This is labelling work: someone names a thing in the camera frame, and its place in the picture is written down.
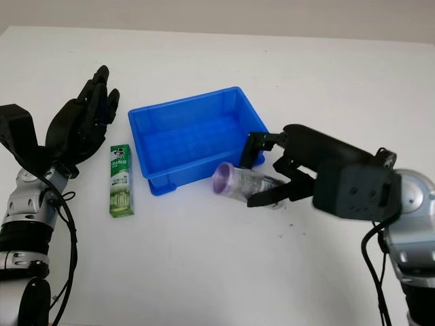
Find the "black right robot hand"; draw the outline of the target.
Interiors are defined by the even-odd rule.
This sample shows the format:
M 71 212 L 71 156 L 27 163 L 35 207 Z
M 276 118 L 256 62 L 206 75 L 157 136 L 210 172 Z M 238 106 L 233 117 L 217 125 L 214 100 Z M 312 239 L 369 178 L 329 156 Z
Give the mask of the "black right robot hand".
M 248 207 L 268 206 L 286 198 L 291 202 L 311 197 L 315 179 L 302 172 L 301 166 L 317 172 L 325 162 L 367 163 L 373 155 L 312 128 L 289 124 L 279 134 L 251 132 L 241 154 L 239 166 L 251 169 L 261 151 L 271 151 L 275 145 L 284 149 L 273 164 L 276 172 L 290 179 L 270 190 L 264 190 L 247 199 Z

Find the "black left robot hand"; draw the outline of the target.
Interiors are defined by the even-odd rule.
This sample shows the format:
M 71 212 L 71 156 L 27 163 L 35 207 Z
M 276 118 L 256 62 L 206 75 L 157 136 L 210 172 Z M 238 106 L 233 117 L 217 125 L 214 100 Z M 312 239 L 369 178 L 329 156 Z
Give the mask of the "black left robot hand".
M 55 166 L 74 179 L 77 165 L 93 156 L 105 140 L 107 126 L 116 116 L 120 93 L 107 91 L 109 69 L 99 67 L 77 98 L 69 100 L 49 125 L 45 146 Z

